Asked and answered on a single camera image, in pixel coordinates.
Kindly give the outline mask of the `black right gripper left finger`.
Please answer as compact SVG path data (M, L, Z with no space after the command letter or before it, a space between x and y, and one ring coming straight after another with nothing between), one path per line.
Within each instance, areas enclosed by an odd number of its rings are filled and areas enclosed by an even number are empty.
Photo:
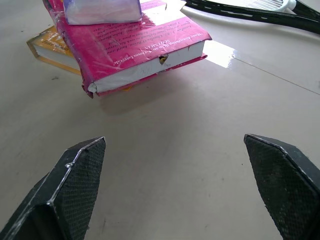
M12 214L0 240L84 240L97 200L103 136L66 149Z

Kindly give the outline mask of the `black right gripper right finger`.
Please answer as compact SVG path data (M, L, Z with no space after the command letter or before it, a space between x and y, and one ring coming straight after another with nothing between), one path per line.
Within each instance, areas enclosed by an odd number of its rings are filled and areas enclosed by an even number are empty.
M259 194L283 240L320 240L320 169L296 146L244 136Z

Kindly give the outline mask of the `yellow book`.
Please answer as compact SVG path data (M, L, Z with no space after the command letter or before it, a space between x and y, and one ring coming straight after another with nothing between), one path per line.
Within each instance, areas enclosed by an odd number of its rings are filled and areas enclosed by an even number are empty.
M35 58L82 76L82 87L92 93L127 88L143 78L139 66L119 69L97 39L99 29L113 31L119 24L52 26L27 41Z

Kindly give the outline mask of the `pink hardcover book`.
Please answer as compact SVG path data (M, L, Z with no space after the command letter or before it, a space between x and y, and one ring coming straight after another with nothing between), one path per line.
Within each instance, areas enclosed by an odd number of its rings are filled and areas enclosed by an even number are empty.
M42 0L79 65L90 97L124 89L206 57L210 34L182 13L181 0L141 0L142 19L132 23L70 25L67 0Z

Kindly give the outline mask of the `black and white racket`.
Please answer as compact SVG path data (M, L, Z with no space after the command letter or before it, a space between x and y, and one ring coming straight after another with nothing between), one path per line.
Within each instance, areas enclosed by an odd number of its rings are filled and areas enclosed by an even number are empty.
M280 25L320 36L320 12L300 0L183 0L204 13Z

